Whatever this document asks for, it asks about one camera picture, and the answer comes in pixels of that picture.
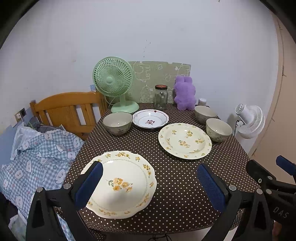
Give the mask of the grey-green ceramic bowl back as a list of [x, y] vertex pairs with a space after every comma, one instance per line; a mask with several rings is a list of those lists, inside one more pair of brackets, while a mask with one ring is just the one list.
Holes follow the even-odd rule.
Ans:
[[195, 117], [201, 125], [206, 124], [209, 118], [217, 118], [217, 113], [207, 106], [195, 106]]

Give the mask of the purple plush bunny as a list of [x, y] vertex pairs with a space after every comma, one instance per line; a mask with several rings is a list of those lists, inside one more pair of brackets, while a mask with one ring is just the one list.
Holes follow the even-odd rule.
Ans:
[[175, 80], [174, 90], [174, 102], [176, 103], [178, 110], [195, 109], [196, 88], [193, 85], [193, 80], [191, 77], [178, 75]]

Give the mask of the glass jar black lid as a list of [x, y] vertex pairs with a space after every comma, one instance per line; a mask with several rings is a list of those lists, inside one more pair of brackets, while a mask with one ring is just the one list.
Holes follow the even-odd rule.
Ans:
[[156, 85], [154, 93], [154, 108], [158, 110], [165, 110], [168, 101], [168, 87], [166, 85]]

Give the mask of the wooden headboard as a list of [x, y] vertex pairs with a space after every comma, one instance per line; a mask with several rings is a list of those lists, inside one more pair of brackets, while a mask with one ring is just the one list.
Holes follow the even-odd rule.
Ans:
[[99, 92], [66, 92], [30, 102], [32, 113], [45, 125], [62, 125], [67, 131], [86, 140], [97, 121], [93, 106], [97, 105], [99, 113], [107, 111], [107, 102]]

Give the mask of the green patterned wall mat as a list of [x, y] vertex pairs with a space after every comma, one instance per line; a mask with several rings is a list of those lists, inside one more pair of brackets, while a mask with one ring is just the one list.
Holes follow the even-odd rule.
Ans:
[[126, 99], [137, 103], [153, 103], [156, 85], [168, 87], [168, 103], [174, 103], [174, 85], [177, 76], [190, 76], [191, 65], [161, 61], [130, 61], [133, 84]]

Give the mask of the cream scalloped yellow-flower plate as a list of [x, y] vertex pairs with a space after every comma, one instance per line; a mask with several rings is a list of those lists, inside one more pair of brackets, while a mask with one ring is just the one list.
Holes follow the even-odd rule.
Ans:
[[130, 151], [111, 151], [94, 157], [103, 166], [103, 175], [86, 207], [102, 218], [123, 219], [135, 215], [150, 203], [157, 187], [153, 166]]

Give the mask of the white red-flower deep plate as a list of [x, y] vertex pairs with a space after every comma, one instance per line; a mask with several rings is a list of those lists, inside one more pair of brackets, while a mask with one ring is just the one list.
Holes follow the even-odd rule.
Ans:
[[134, 113], [132, 117], [132, 122], [136, 126], [146, 129], [160, 128], [169, 121], [169, 116], [166, 113], [155, 109], [140, 110]]

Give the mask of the white floor fan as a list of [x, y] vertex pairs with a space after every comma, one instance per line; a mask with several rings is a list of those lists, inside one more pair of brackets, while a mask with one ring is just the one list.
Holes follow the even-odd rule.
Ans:
[[259, 106], [241, 103], [236, 106], [235, 113], [243, 122], [238, 132], [244, 139], [255, 138], [263, 131], [265, 116]]

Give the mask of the cotton swab container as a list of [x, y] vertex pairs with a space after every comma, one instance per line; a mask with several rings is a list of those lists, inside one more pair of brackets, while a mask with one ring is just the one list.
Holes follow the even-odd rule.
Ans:
[[198, 105], [199, 106], [206, 106], [207, 105], [207, 99], [205, 99], [205, 98], [199, 98], [198, 99]]

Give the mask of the wall power outlet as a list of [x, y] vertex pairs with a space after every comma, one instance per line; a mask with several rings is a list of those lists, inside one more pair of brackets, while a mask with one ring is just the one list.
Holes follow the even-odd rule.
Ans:
[[23, 118], [27, 115], [25, 108], [22, 108], [19, 112], [15, 114], [16, 122], [23, 121]]

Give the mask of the green desk fan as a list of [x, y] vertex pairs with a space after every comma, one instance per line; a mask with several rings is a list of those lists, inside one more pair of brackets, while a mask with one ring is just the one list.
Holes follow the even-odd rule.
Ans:
[[119, 98], [112, 113], [134, 113], [139, 109], [138, 103], [126, 100], [125, 95], [133, 84], [133, 71], [131, 65], [118, 57], [106, 57], [94, 67], [92, 78], [96, 89], [104, 96]]

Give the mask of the blue checkered blanket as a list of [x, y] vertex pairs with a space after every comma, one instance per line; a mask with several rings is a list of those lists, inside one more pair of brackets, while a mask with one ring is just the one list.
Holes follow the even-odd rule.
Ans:
[[1, 193], [27, 223], [39, 187], [60, 189], [84, 142], [65, 130], [45, 133], [20, 125], [14, 137], [10, 162], [1, 166]]

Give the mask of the brown polka-dot tablecloth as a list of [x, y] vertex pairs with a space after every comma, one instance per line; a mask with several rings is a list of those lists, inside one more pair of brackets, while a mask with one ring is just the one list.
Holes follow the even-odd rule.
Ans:
[[128, 150], [140, 154], [152, 164], [157, 179], [157, 189], [150, 204], [127, 219], [105, 219], [84, 208], [80, 210], [88, 227], [108, 233], [132, 235], [162, 235], [200, 230], [213, 224], [220, 215], [211, 206], [197, 178], [197, 166], [204, 162], [227, 184], [241, 191], [254, 192], [259, 186], [247, 174], [249, 161], [235, 137], [212, 144], [210, 154], [196, 161], [186, 161], [170, 155], [158, 141], [158, 130], [148, 130], [132, 124], [122, 136], [106, 131], [103, 118], [84, 142], [64, 183], [73, 183], [85, 165], [94, 157], [108, 151]]

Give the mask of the round yellow-flower plate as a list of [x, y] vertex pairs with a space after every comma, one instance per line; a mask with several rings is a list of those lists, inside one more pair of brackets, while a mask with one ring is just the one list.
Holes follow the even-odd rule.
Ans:
[[173, 123], [163, 127], [158, 140], [169, 154], [185, 160], [201, 159], [212, 149], [210, 137], [202, 129], [188, 123]]

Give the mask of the grey-green ceramic bowl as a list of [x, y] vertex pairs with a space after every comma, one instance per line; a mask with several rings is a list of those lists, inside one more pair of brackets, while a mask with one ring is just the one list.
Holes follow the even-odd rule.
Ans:
[[207, 106], [195, 106], [195, 117], [201, 125], [206, 124], [209, 118], [217, 118], [217, 113]]
[[122, 111], [111, 113], [103, 119], [103, 125], [110, 134], [121, 136], [130, 129], [132, 125], [132, 115]]
[[214, 142], [224, 142], [232, 135], [232, 128], [226, 122], [209, 118], [206, 120], [206, 133]]

